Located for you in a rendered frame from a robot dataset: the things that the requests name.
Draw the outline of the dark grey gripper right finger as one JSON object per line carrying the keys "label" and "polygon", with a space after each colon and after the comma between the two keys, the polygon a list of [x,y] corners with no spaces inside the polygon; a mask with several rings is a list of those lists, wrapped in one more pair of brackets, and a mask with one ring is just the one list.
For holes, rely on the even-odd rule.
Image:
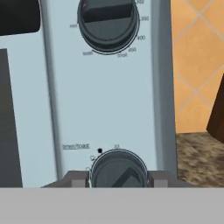
{"label": "dark grey gripper right finger", "polygon": [[194,187],[183,180],[175,178],[169,171],[148,171],[149,187]]}

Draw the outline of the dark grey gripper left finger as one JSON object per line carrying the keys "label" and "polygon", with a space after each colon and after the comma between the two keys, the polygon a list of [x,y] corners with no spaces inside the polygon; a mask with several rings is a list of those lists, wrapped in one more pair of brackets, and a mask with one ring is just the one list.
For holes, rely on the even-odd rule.
{"label": "dark grey gripper left finger", "polygon": [[46,187],[89,187],[89,172],[88,171],[68,171],[63,179],[55,181]]}

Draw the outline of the dark grey timer knob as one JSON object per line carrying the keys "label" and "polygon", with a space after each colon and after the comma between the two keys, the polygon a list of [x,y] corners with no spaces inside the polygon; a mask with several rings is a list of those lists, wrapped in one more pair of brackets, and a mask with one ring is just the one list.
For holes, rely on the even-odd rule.
{"label": "dark grey timer knob", "polygon": [[144,161],[129,150],[108,150],[92,164],[92,187],[147,187],[148,171]]}

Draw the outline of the pale grey toaster oven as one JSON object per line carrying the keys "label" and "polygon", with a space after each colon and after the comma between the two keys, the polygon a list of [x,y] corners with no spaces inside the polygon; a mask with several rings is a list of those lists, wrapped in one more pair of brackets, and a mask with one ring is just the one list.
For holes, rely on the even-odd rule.
{"label": "pale grey toaster oven", "polygon": [[139,28],[114,54],[81,35],[80,0],[0,0],[0,186],[41,187],[134,152],[178,173],[171,0],[135,0]]}

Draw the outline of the dark brown wooden block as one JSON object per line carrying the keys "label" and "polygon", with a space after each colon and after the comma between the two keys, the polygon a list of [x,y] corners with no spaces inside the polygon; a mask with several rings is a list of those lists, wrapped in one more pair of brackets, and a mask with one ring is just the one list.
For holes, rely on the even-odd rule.
{"label": "dark brown wooden block", "polygon": [[206,130],[213,138],[224,143],[224,76],[220,82]]}

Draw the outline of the dark grey temperature knob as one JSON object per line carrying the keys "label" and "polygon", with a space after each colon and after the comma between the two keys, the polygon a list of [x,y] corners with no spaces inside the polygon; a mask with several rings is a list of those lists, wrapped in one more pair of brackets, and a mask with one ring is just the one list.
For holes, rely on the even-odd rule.
{"label": "dark grey temperature knob", "polygon": [[77,19],[86,43],[101,54],[125,49],[140,24],[135,0],[80,0]]}

